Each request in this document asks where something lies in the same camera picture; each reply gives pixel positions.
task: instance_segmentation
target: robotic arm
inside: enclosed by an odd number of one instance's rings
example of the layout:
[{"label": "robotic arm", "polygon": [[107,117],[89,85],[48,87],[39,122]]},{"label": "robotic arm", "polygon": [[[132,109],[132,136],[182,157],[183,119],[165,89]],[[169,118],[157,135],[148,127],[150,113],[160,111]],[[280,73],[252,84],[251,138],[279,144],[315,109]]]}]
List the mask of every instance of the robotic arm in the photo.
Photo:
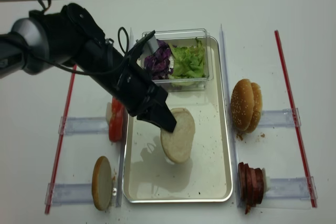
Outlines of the robotic arm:
[{"label": "robotic arm", "polygon": [[158,49],[155,31],[123,56],[81,6],[71,3],[48,15],[46,9],[30,11],[29,18],[19,19],[8,34],[0,35],[0,78],[19,69],[38,74],[51,66],[73,72],[66,67],[77,64],[83,72],[76,73],[91,76],[131,116],[174,131],[176,120],[165,103],[168,93],[136,63],[146,50]]}]

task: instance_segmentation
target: black cable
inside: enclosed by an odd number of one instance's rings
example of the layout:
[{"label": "black cable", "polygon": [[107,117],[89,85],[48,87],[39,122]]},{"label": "black cable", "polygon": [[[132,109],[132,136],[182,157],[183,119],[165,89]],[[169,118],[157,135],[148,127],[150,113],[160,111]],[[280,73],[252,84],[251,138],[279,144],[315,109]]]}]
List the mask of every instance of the black cable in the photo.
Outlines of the black cable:
[{"label": "black cable", "polygon": [[[121,43],[120,43],[120,31],[123,31],[126,35],[126,51],[124,51],[124,49],[122,48],[121,46]],[[25,45],[22,45],[12,39],[8,39],[8,38],[1,38],[0,37],[0,40],[3,40],[3,41],[6,41],[18,48],[20,48],[21,50],[23,50],[25,53],[31,53],[31,48],[30,47],[27,47]],[[77,71],[77,70],[73,70],[73,69],[70,69],[70,68],[67,68],[67,67],[64,67],[62,66],[61,64],[58,64],[58,63],[55,63],[53,61],[50,61],[50,60],[47,60],[47,59],[44,59],[44,58],[40,58],[40,57],[36,57],[34,56],[33,54],[31,54],[31,56],[37,60],[40,60],[40,61],[43,61],[47,64],[50,64],[56,68],[59,68],[63,71],[66,71],[66,72],[69,72],[69,73],[75,73],[75,74],[79,74],[79,75],[82,75],[82,76],[104,76],[104,75],[107,75],[107,74],[112,74],[114,72],[116,72],[117,70],[119,70],[120,67],[123,67],[123,65],[125,64],[125,62],[127,61],[127,53],[129,51],[129,38],[128,38],[128,33],[126,31],[126,29],[124,27],[120,27],[119,30],[118,30],[118,42],[119,42],[119,46],[121,48],[121,50],[123,51],[123,53],[125,54],[124,55],[124,58],[123,60],[121,61],[121,63],[114,69],[112,70],[109,70],[109,71],[106,71],[106,72],[87,72],[87,71]]]}]

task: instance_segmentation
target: red rod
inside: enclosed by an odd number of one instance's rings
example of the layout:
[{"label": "red rod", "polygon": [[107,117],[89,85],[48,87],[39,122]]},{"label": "red rod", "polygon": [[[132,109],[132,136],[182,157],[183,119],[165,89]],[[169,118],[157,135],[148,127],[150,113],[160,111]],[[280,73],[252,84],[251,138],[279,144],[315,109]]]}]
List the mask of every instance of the red rod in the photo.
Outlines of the red rod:
[{"label": "red rod", "polygon": [[[275,34],[275,39],[277,41],[277,46],[278,46],[278,50],[279,50],[279,56],[280,56],[280,61],[281,61],[281,65],[282,65],[283,75],[284,75],[285,82],[286,82],[290,107],[292,108],[293,111],[295,111],[296,107],[295,107],[295,104],[294,104],[292,89],[291,89],[290,83],[289,83],[289,77],[288,77],[288,72],[287,72],[284,53],[282,51],[279,31],[278,30],[274,31],[274,34]],[[296,117],[297,117],[297,115],[294,113],[293,114],[293,119],[294,119],[295,122],[297,120]],[[309,167],[308,167],[308,161],[307,161],[307,158],[306,158],[306,152],[305,152],[305,149],[304,149],[304,146],[303,146],[301,129],[300,129],[300,127],[295,127],[295,130],[296,130],[296,135],[298,137],[298,142],[299,142],[299,147],[300,147],[300,152],[301,152],[301,158],[302,158],[302,162],[303,162],[303,168],[304,168],[305,175],[306,175],[306,178],[307,178],[307,184],[308,184],[308,189],[309,189],[309,193],[310,193],[311,206],[312,207],[317,207],[317,201],[316,201],[315,192],[313,190],[313,185],[312,185],[311,176],[310,176]]]},{"label": "red rod", "polygon": [[[65,103],[63,118],[66,118],[68,116],[68,111],[69,111],[69,106],[70,106],[70,100],[71,100],[72,88],[74,86],[73,85],[74,81],[75,81],[75,74],[72,73],[71,78],[70,78],[70,84],[69,84],[69,89],[68,89],[67,100],[66,100],[66,103]],[[57,149],[56,149],[56,155],[55,155],[55,161],[54,161],[54,167],[52,169],[53,173],[51,175],[49,192],[48,192],[49,197],[47,199],[47,205],[46,205],[46,209],[45,209],[45,212],[44,212],[46,215],[48,215],[50,213],[51,200],[53,199],[53,191],[54,191],[54,186],[55,186],[55,181],[56,181],[57,167],[58,167],[59,156],[61,154],[62,143],[63,143],[63,134],[59,134],[58,144],[57,144]]]}]

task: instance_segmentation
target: white table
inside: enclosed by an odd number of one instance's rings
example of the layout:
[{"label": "white table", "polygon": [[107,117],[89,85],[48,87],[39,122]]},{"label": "white table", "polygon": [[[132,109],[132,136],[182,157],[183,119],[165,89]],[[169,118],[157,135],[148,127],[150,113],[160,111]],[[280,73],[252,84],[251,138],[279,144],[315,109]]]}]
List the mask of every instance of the white table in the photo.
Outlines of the white table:
[{"label": "white table", "polygon": [[[124,199],[110,214],[86,205],[52,207],[50,215],[44,215],[70,79],[70,74],[53,68],[38,76],[17,72],[0,81],[1,223],[335,222],[335,0],[62,0],[53,1],[49,13],[70,2],[86,8],[111,38],[120,26],[132,27],[134,38],[145,30],[195,27],[218,38],[222,23],[227,54],[245,42],[262,44],[265,33],[273,36],[279,30],[318,208],[254,209],[245,216],[232,196],[223,204],[131,205]],[[40,9],[37,2],[1,3],[0,33],[34,8]]]}]

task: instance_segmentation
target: purple cabbage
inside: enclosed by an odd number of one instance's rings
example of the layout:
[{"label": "purple cabbage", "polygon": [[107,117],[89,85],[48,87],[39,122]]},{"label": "purple cabbage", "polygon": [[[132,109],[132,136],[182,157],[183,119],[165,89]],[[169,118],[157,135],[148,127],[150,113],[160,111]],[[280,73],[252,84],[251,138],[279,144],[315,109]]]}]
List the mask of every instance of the purple cabbage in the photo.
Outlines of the purple cabbage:
[{"label": "purple cabbage", "polygon": [[153,80],[168,79],[168,74],[173,73],[173,69],[169,67],[172,52],[166,42],[157,40],[157,43],[159,49],[145,58],[144,68],[152,75]]}]

